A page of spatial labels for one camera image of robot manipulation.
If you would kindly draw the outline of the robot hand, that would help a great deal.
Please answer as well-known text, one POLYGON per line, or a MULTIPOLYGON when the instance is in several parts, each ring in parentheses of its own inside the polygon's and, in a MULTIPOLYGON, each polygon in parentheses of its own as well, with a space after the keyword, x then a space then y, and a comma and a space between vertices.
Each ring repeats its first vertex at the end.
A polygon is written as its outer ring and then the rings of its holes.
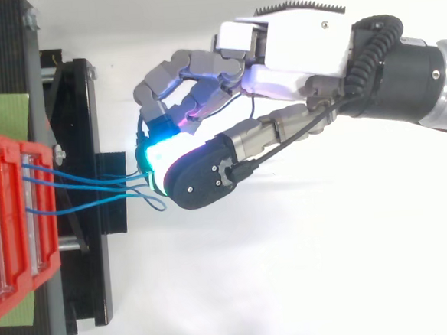
POLYGON ((133 93, 136 160, 150 188, 197 210, 285 146, 321 133, 341 106, 351 44, 343 8, 289 2, 225 21, 210 50, 174 52, 133 93), (287 106, 201 138, 200 125, 241 96, 287 106))

